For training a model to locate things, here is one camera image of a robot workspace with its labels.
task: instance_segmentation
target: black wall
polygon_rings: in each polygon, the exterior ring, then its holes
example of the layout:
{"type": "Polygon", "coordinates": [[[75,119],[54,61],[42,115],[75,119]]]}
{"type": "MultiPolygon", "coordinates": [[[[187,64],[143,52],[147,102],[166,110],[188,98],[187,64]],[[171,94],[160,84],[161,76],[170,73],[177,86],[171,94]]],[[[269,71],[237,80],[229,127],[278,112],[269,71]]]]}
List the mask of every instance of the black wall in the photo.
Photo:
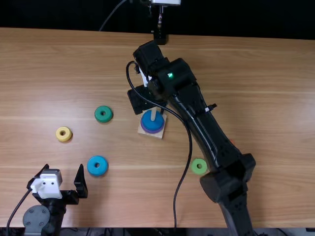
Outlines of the black wall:
{"type": "MultiPolygon", "coordinates": [[[[0,0],[0,27],[98,30],[119,0],[0,0]]],[[[146,6],[125,2],[104,31],[150,32],[146,6]]],[[[315,0],[182,0],[170,34],[315,39],[315,0]]]]}

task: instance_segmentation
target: cable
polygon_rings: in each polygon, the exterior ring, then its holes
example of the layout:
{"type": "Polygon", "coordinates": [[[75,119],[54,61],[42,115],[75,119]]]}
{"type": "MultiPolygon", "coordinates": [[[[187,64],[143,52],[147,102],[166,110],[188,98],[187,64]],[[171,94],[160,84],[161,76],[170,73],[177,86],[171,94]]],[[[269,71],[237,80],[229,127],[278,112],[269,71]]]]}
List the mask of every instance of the cable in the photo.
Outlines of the cable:
{"type": "Polygon", "coordinates": [[[6,232],[5,232],[5,235],[6,236],[9,236],[9,228],[10,228],[10,223],[11,223],[11,220],[13,219],[16,211],[19,209],[19,207],[21,206],[21,204],[24,202],[25,198],[28,196],[28,194],[32,191],[32,189],[30,188],[26,194],[24,194],[24,196],[22,197],[22,199],[20,200],[20,202],[16,205],[15,209],[13,210],[9,220],[8,220],[8,223],[6,224],[6,232]]]}
{"type": "Polygon", "coordinates": [[[277,230],[279,230],[281,233],[283,233],[285,236],[288,236],[287,234],[286,234],[286,232],[284,232],[282,229],[280,229],[280,228],[276,228],[277,230]]]}
{"type": "Polygon", "coordinates": [[[106,20],[104,21],[103,25],[99,28],[98,31],[102,31],[105,24],[107,23],[107,21],[109,20],[109,18],[111,18],[111,16],[115,13],[115,11],[127,0],[122,0],[115,8],[114,10],[112,10],[112,12],[109,14],[109,16],[106,18],[106,20]]]}
{"type": "Polygon", "coordinates": [[[173,199],[173,212],[174,212],[174,228],[177,228],[177,217],[176,217],[176,197],[177,197],[177,194],[178,194],[178,191],[182,185],[182,182],[184,181],[184,178],[186,176],[186,173],[188,171],[188,168],[189,168],[189,164],[190,164],[190,161],[191,161],[191,154],[192,154],[192,139],[191,139],[191,132],[190,132],[190,129],[188,127],[188,124],[183,120],[183,118],[177,114],[175,111],[167,108],[167,107],[164,107],[158,103],[155,103],[153,101],[150,101],[148,100],[147,98],[143,97],[137,90],[136,88],[133,86],[132,82],[131,82],[131,79],[130,79],[130,76],[129,76],[129,67],[131,64],[135,64],[136,66],[138,66],[138,64],[135,62],[135,61],[130,61],[127,66],[126,66],[126,76],[127,76],[127,80],[128,80],[128,83],[130,85],[130,87],[132,88],[133,91],[135,91],[135,93],[141,97],[143,100],[145,100],[146,102],[149,102],[157,107],[160,107],[166,111],[168,111],[169,113],[171,113],[172,115],[174,115],[177,119],[179,119],[183,125],[185,126],[186,128],[186,131],[187,131],[187,134],[188,134],[188,140],[189,140],[189,154],[188,154],[188,159],[187,159],[187,163],[186,163],[186,166],[185,166],[185,169],[184,169],[184,172],[182,174],[182,177],[181,179],[179,180],[178,182],[178,185],[176,187],[176,190],[175,190],[175,194],[174,194],[174,199],[173,199]]]}
{"type": "Polygon", "coordinates": [[[91,228],[88,228],[87,234],[85,236],[88,236],[91,228]]]}

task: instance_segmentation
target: blue ring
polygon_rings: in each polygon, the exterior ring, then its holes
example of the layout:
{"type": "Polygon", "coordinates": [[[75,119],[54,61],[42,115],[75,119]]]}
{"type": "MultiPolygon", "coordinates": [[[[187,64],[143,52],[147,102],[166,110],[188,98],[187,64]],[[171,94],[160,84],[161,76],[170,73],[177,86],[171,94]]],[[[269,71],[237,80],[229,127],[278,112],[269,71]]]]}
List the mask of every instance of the blue ring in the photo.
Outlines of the blue ring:
{"type": "Polygon", "coordinates": [[[102,156],[93,156],[88,161],[88,172],[92,176],[102,176],[108,169],[108,163],[102,156]]]}
{"type": "Polygon", "coordinates": [[[141,118],[141,127],[150,134],[156,134],[160,132],[164,127],[164,118],[160,112],[157,111],[156,118],[151,121],[151,110],[143,114],[141,118]]]}

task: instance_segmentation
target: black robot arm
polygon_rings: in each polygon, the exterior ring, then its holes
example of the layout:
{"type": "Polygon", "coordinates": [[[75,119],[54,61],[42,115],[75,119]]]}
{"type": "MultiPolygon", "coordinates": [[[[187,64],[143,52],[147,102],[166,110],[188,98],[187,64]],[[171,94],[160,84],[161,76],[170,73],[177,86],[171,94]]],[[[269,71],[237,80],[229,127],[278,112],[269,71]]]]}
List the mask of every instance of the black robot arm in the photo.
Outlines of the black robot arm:
{"type": "Polygon", "coordinates": [[[60,170],[45,165],[28,183],[27,189],[41,205],[32,206],[23,216],[24,236],[59,236],[66,205],[79,204],[88,197],[88,189],[81,164],[74,180],[76,190],[59,190],[62,183],[60,170]]]}
{"type": "MultiPolygon", "coordinates": [[[[208,106],[190,67],[183,59],[169,62],[154,42],[140,46],[133,56],[147,80],[148,99],[160,104],[169,103],[188,124],[199,144],[210,172],[200,183],[224,214],[232,236],[254,236],[247,210],[247,181],[252,176],[255,160],[242,154],[226,137],[211,114],[216,104],[208,106]]],[[[136,114],[148,109],[148,104],[128,91],[136,114]]]]}

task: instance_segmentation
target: wooden tabletop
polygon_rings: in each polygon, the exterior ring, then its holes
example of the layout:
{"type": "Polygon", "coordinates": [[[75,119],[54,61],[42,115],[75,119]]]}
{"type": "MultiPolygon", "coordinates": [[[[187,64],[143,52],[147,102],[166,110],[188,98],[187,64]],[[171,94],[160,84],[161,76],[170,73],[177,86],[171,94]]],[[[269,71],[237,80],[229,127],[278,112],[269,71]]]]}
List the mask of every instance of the wooden tabletop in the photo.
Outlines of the wooden tabletop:
{"type": "MultiPolygon", "coordinates": [[[[89,197],[67,206],[63,227],[172,227],[173,195],[188,155],[188,138],[168,114],[162,140],[137,133],[126,64],[152,35],[0,29],[0,226],[48,163],[62,189],[75,189],[83,163],[89,197]],[[98,106],[113,119],[100,124],[98,106]],[[68,143],[55,136],[73,131],[68,143]],[[87,173],[102,155],[104,177],[87,173]]],[[[313,227],[315,221],[315,41],[170,36],[161,47],[191,67],[223,131],[257,165],[249,182],[254,227],[313,227]]],[[[135,85],[141,77],[132,74],[135,85]]],[[[193,143],[193,159],[202,153],[193,143]]],[[[28,196],[11,226],[22,226],[28,196]]],[[[189,170],[177,198],[179,227],[225,227],[222,212],[189,170]]]]}

